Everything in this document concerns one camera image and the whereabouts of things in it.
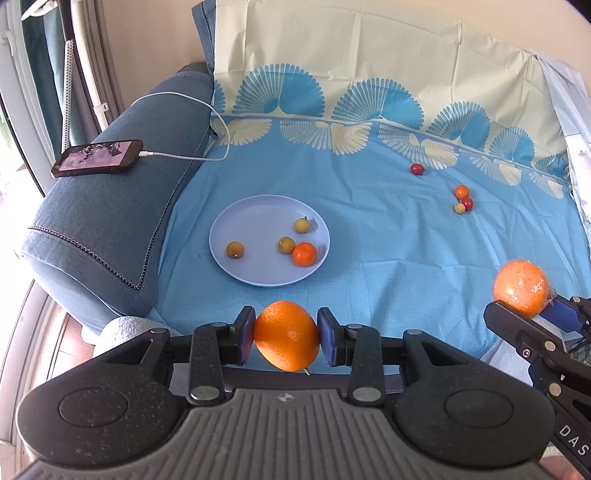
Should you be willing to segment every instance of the wooden floor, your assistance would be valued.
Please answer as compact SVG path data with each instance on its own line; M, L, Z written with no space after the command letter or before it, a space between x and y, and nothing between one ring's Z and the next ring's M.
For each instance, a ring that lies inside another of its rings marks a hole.
M92 351L95 347L82 340L81 332L82 325L68 315L51 378L57 377L92 358Z

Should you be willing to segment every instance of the blue gripper pad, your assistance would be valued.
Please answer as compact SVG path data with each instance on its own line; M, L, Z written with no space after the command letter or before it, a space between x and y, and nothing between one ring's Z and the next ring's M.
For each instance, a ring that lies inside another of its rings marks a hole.
M237 343L241 352L238 365L244 365L248 362L248 357L251 354L252 342L254 341L252 330L254 328L255 320L255 309L252 307L244 307L230 327L230 334L238 336Z
M568 300L560 296L552 300L552 302L542 310L540 316L566 333L580 333L584 327L579 320L579 311L571 305Z
M326 307L318 310L316 325L320 334L320 346L326 363L331 367L343 365L337 355L337 343L339 338L344 338L343 327L336 321L333 314Z

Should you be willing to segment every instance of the wall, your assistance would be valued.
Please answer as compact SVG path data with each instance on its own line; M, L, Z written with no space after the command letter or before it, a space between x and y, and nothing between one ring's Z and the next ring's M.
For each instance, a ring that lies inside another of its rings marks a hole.
M591 91L591 25L567 0L405 0L519 48L564 60Z
M169 75L203 61L191 8L199 0L103 0L125 106Z
M126 105L203 51L191 16L199 0L103 0L117 80ZM404 0L460 19L579 70L591 90L591 25L566 0Z

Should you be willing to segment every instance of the red cherry tomato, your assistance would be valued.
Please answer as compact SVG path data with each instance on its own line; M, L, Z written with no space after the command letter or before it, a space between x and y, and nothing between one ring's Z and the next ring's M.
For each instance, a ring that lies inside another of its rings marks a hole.
M291 257L296 265L309 267L316 261L316 247L308 242L302 242L294 247Z
M423 167L420 163L413 163L410 165L410 173L413 175L422 175L425 173L425 167Z
M464 205L464 207L466 207L467 212L469 212L470 210L472 210L474 208L474 202L472 201L472 199L470 197L466 197L465 199L462 199L462 204Z

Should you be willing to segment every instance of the smartphone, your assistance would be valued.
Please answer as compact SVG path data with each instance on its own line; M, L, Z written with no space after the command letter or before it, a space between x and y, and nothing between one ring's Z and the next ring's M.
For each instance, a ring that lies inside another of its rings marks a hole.
M51 168L51 175L70 177L129 170L144 148L141 140L93 143L68 148Z

